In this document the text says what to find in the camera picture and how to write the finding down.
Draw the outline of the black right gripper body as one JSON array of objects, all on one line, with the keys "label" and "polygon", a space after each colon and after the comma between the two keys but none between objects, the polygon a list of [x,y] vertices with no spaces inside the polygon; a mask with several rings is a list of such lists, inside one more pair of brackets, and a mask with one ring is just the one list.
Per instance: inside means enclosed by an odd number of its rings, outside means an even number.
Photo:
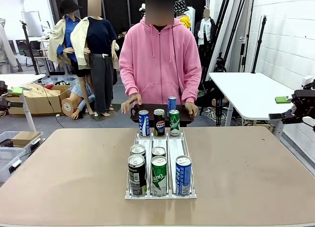
[{"label": "black right gripper body", "polygon": [[315,118],[315,91],[296,90],[292,95],[292,103],[295,105],[294,116],[298,123],[303,122],[304,117]]}]

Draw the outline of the person's left hand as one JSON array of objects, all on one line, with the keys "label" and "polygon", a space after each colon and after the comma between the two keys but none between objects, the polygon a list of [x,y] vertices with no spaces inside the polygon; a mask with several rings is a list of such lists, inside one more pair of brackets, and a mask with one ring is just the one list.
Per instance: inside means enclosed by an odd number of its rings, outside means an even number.
[{"label": "person's left hand", "polygon": [[186,102],[185,109],[188,111],[191,117],[196,117],[198,113],[198,107],[194,104],[194,102]]}]

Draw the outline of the person's right hand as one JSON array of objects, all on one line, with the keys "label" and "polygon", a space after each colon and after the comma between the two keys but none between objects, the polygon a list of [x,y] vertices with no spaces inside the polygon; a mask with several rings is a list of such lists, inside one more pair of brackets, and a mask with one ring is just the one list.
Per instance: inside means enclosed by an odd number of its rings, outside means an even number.
[{"label": "person's right hand", "polygon": [[130,105],[134,102],[137,102],[139,105],[142,104],[142,98],[139,93],[133,93],[129,98],[121,104],[121,111],[123,114],[129,112]]}]

